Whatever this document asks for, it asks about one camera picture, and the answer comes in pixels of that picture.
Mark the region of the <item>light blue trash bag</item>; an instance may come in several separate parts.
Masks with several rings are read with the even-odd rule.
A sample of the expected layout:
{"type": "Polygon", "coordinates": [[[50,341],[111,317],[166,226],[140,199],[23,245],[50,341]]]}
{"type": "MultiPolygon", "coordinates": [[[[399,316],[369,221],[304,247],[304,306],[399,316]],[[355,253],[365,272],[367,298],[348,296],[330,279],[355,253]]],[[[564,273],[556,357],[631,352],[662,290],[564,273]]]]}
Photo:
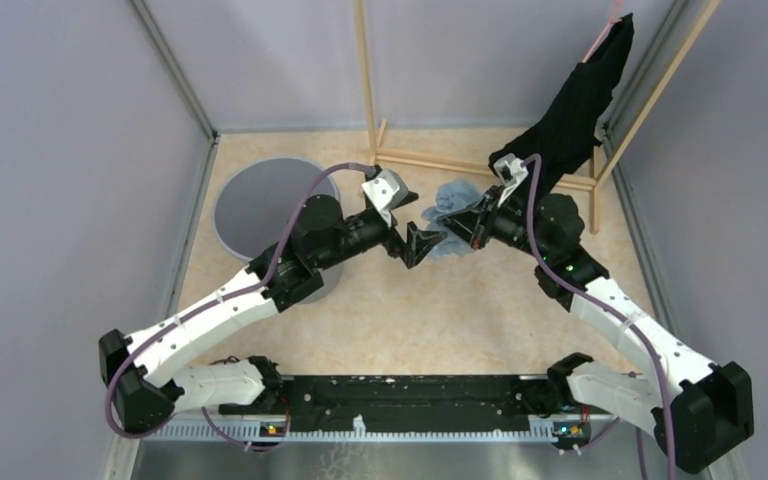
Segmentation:
{"type": "Polygon", "coordinates": [[[421,218],[427,223],[424,230],[446,231],[447,238],[437,245],[428,255],[430,259],[442,259],[445,256],[465,256],[470,253],[457,252],[457,239],[453,234],[436,223],[443,214],[459,211],[470,207],[481,200],[483,194],[470,182],[456,179],[441,185],[435,196],[435,203],[421,213],[421,218]]]}

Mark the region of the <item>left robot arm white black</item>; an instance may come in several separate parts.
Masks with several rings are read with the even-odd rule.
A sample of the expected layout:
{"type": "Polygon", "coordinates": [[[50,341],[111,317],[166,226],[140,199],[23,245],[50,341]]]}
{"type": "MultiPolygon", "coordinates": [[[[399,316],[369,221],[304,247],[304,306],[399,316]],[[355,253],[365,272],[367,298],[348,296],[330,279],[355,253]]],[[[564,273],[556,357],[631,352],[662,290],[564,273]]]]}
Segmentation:
{"type": "Polygon", "coordinates": [[[350,216],[331,196],[304,198],[279,240],[211,294],[152,326],[103,334],[98,353],[103,412],[111,430],[124,438],[144,438],[182,411],[226,403],[262,414],[274,410],[281,388],[271,361],[190,363],[243,328],[309,298],[323,287],[325,270],[378,246],[411,269],[444,238],[413,222],[406,233],[398,232],[393,212],[416,201],[417,193],[368,181],[364,196],[363,210],[350,216]]]}

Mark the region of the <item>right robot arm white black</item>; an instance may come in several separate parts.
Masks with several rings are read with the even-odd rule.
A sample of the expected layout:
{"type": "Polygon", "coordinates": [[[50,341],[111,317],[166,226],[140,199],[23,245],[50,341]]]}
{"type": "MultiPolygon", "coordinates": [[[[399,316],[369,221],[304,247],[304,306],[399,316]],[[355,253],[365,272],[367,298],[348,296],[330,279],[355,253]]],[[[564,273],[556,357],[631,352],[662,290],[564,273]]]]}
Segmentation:
{"type": "Polygon", "coordinates": [[[542,291],[591,325],[640,371],[620,373],[575,353],[548,371],[549,404],[604,410],[651,436],[671,472],[699,473],[754,434],[752,380],[736,362],[719,365],[660,325],[582,246],[574,199],[548,194],[528,207],[489,189],[439,224],[478,250],[499,241],[538,261],[542,291]]]}

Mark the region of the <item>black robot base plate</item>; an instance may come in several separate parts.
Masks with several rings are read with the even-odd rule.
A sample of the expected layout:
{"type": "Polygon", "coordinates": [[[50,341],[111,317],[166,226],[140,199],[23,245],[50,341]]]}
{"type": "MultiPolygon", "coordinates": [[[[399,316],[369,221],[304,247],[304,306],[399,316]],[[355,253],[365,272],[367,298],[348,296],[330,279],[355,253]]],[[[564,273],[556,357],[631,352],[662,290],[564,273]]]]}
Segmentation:
{"type": "Polygon", "coordinates": [[[292,433],[347,432],[357,418],[371,433],[525,432],[539,419],[596,413],[560,398],[544,376],[297,375],[272,385],[251,405],[222,404],[223,416],[272,416],[292,433]]]}

